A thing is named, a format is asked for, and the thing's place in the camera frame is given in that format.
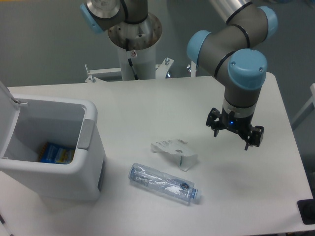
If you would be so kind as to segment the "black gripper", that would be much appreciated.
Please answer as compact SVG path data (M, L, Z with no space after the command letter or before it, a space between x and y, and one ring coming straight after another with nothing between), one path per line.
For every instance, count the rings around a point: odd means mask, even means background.
M222 114L216 108L212 108L206 120L206 126L210 127L216 137L220 130L228 130L238 134L245 140L245 150L249 147L260 147L263 140L264 127L251 125L253 107L237 108L230 105L222 107Z

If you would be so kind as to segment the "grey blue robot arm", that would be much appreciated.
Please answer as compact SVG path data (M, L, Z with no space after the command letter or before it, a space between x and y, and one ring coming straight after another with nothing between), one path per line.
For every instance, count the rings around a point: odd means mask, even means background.
M254 47L278 28L275 12L257 7L250 0L214 0L212 6L226 23L218 33L201 30L188 42L187 56L205 69L224 88L221 110L213 108L206 125L215 134L236 133L246 147L258 147L262 126L252 126L252 118L262 85L267 60ZM148 11L145 0L86 0L82 15L95 33L106 31L118 47L123 80L156 78L155 46L162 33L159 19Z

